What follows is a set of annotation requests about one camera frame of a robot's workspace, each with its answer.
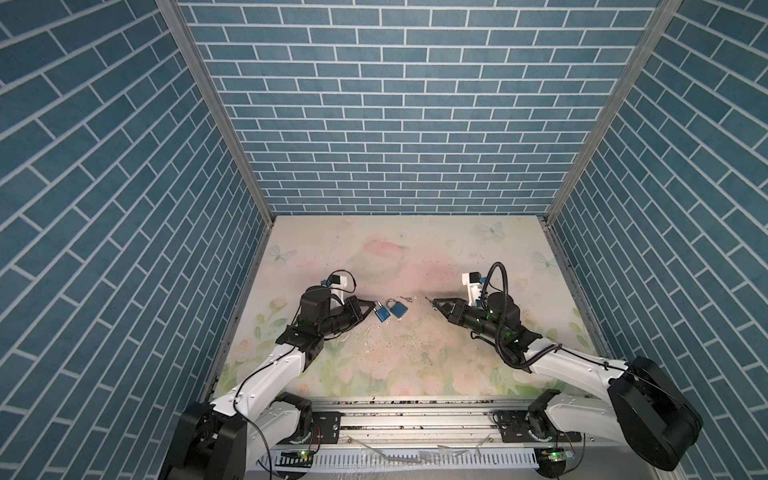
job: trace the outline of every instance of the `blue padlock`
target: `blue padlock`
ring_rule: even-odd
[[[379,317],[379,321],[384,322],[386,319],[389,318],[389,311],[386,308],[384,308],[381,302],[376,302],[376,305],[378,305],[379,307],[376,308],[374,306],[373,311],[376,312],[376,316]]]
[[[395,302],[394,306],[389,306],[390,303]],[[397,318],[402,318],[403,315],[406,314],[408,311],[408,307],[403,305],[402,303],[398,302],[397,300],[391,298],[386,301],[386,307],[389,309],[389,312],[396,316]]]

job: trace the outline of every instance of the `white vent grille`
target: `white vent grille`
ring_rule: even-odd
[[[433,470],[445,468],[510,469],[538,468],[534,450],[526,448],[493,448],[465,450],[464,453],[444,449],[381,449],[381,453],[361,449],[324,449],[315,454],[312,472],[390,472],[394,470]],[[284,458],[273,451],[276,471],[306,472],[303,466],[291,466],[298,460]],[[266,466],[266,456],[261,459]]]

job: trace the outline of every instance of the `table surface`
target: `table surface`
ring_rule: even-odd
[[[355,294],[408,307],[381,323],[371,314],[323,351],[287,391],[313,399],[487,397],[533,399],[546,388],[577,392],[505,366],[489,345],[448,323],[428,299],[466,298],[461,274],[495,261],[529,329],[594,353],[537,217],[278,217],[221,372],[217,394],[242,381],[274,347],[301,294],[336,269]],[[496,273],[493,283],[501,287]]]

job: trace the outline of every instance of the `blue tile wallpaper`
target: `blue tile wallpaper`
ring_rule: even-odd
[[[766,5],[683,1],[555,223],[614,353],[704,417],[688,478],[768,467]]]
[[[544,213],[656,3],[181,2],[277,214]]]
[[[0,478],[154,478],[263,229],[153,0],[0,3]]]

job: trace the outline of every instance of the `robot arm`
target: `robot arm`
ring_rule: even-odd
[[[560,379],[596,397],[544,392],[528,408],[531,432],[540,439],[590,432],[626,443],[654,467],[673,470],[696,442],[702,419],[669,377],[649,359],[624,362],[576,353],[526,329],[509,295],[499,291],[484,297],[496,266],[487,277],[462,275],[468,300],[435,299],[432,305],[450,323],[472,330],[472,338],[494,346],[511,368]],[[498,266],[506,290],[505,270]]]
[[[244,381],[182,413],[160,480],[243,478],[246,467],[268,447],[283,439],[303,443],[309,438],[310,401],[280,392],[317,357],[328,335],[350,331],[376,304],[354,295],[344,299],[346,278],[335,273],[306,290],[295,320]]]

